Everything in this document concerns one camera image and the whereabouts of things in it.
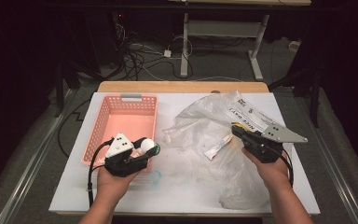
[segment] basket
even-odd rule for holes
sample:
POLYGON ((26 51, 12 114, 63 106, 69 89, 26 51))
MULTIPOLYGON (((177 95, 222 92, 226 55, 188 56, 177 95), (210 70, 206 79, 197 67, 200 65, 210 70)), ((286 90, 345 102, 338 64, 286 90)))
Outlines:
MULTIPOLYGON (((154 94, 106 94, 92 128, 82 163, 90 166, 95 150, 120 132, 132 142, 142 137, 154 140, 157 108, 158 97, 154 94)), ((94 166, 104 163, 108 148, 101 149, 94 166)))

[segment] white ball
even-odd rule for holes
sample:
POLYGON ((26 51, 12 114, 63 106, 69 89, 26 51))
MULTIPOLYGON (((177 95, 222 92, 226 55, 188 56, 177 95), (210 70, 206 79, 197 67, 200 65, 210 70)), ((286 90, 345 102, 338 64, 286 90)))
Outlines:
POLYGON ((150 148, 155 146, 155 142, 153 140, 151 140, 150 138, 146 138, 142 143, 141 143, 141 150, 143 152, 148 151, 150 148))

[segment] white plastic bag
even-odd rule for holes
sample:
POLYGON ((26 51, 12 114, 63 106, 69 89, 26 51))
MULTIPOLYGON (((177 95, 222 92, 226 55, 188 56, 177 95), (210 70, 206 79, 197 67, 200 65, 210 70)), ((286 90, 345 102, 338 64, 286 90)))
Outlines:
POLYGON ((163 130, 163 142, 196 152, 198 157, 192 160, 193 175, 209 178, 206 183, 221 189, 222 207, 257 208, 269 200, 269 193, 255 166, 242 154, 241 140, 234 137, 212 161, 203 154, 231 133, 231 122, 263 132, 276 121, 243 100, 237 91, 211 94, 177 115, 173 126, 163 130))

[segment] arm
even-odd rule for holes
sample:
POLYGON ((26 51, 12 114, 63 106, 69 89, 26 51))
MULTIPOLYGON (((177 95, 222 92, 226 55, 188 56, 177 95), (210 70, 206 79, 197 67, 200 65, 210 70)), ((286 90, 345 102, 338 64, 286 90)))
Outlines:
POLYGON ((269 192, 271 210, 275 223, 313 223, 290 186, 287 167, 282 160, 262 163, 245 148, 245 154, 257 167, 269 192))
POLYGON ((126 194, 137 174, 117 177, 110 175, 104 167, 100 168, 95 201, 79 223, 111 223, 118 201, 126 194))

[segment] dark background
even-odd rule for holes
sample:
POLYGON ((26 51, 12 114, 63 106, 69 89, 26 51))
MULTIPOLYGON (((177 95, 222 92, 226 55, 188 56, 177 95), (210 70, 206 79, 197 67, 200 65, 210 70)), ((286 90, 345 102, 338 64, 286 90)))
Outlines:
MULTIPOLYGON (((317 62, 317 67, 322 68, 322 87, 358 155, 356 2, 351 5, 351 1, 313 1, 312 4, 318 7, 350 4, 343 13, 318 16, 316 19, 290 13, 271 16, 265 39, 274 41, 286 36, 292 40, 303 40, 288 76, 317 62)), ((124 16, 122 22, 129 30, 161 42, 169 43, 172 35, 181 32, 183 16, 180 13, 150 15, 127 12, 124 16)), ((213 17, 198 16, 201 19, 213 17)), ((239 19, 238 15, 226 18, 244 19, 239 19)), ((44 10, 34 1, 0 0, 0 173, 29 127, 50 104, 48 94, 54 87, 57 64, 72 61, 99 72, 104 56, 117 56, 113 49, 101 49, 94 45, 93 26, 96 24, 107 34, 111 32, 104 14, 71 12, 63 17, 60 13, 44 10)), ((114 46, 112 38, 107 35, 104 40, 107 46, 114 46)), ((305 83, 305 86, 311 86, 312 79, 309 77, 312 76, 301 77, 291 85, 305 83)))

